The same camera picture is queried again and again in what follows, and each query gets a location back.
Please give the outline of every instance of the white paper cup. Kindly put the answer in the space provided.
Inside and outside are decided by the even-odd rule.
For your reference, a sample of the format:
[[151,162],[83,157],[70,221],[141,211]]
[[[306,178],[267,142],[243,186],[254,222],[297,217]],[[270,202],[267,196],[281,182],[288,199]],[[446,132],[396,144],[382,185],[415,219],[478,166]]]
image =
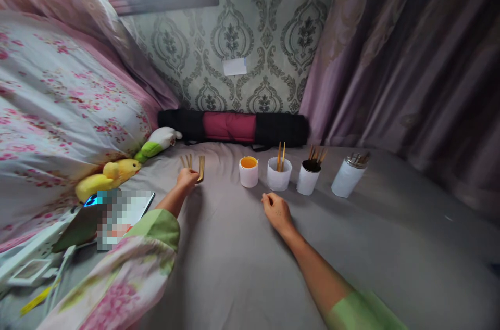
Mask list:
[[282,172],[276,171],[277,163],[277,157],[267,161],[267,185],[272,191],[281,192],[288,188],[290,175],[292,174],[292,163],[285,158]]
[[309,171],[304,167],[304,162],[302,162],[301,171],[298,174],[298,182],[297,182],[297,192],[301,195],[309,196],[313,193],[314,187],[316,186],[316,182],[319,178],[319,173],[321,172],[321,167],[319,171]]
[[332,183],[332,192],[339,197],[349,197],[356,184],[363,176],[366,166],[362,169],[352,167],[346,160],[342,162],[337,176]]
[[252,188],[259,182],[259,161],[254,157],[243,157],[240,160],[240,183],[243,187]]

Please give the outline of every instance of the white paper note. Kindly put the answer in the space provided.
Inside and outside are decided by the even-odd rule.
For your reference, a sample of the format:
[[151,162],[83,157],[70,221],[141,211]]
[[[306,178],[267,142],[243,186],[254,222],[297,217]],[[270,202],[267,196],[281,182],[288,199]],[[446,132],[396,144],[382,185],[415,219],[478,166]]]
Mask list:
[[229,59],[222,61],[224,75],[244,75],[246,74],[246,58]]

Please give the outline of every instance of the forearm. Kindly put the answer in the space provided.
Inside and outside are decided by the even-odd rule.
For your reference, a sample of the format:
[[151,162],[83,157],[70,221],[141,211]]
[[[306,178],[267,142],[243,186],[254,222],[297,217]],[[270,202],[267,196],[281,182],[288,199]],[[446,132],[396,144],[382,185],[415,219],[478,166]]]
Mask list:
[[165,209],[177,218],[188,193],[189,190],[186,187],[177,184],[169,193],[166,194],[155,209]]
[[312,298],[325,318],[333,306],[352,293],[354,288],[296,229],[284,232],[282,237],[295,256]]

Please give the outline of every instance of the human hand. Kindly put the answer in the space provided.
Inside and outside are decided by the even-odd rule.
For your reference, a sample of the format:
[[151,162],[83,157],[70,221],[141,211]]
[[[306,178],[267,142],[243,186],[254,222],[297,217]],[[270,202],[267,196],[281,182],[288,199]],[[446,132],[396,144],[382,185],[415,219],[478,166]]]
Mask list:
[[194,188],[194,185],[198,181],[199,174],[197,171],[193,169],[184,168],[179,173],[177,177],[177,185],[187,191],[191,191]]
[[264,213],[267,219],[282,237],[295,230],[290,209],[282,197],[273,192],[262,194],[260,202],[264,204]]

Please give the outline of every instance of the stuffed toy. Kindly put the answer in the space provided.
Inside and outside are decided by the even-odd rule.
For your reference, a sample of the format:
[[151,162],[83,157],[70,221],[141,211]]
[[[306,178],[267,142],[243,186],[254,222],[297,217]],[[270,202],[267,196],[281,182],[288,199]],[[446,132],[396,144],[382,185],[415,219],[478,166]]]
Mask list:
[[95,174],[82,179],[76,186],[78,199],[85,203],[97,191],[109,191],[117,188],[136,175],[141,164],[133,159],[123,159],[108,162],[104,165],[102,174]]
[[134,159],[144,163],[148,158],[154,157],[169,146],[176,144],[176,139],[181,139],[182,134],[170,127],[158,128],[151,134],[146,144],[135,155]]

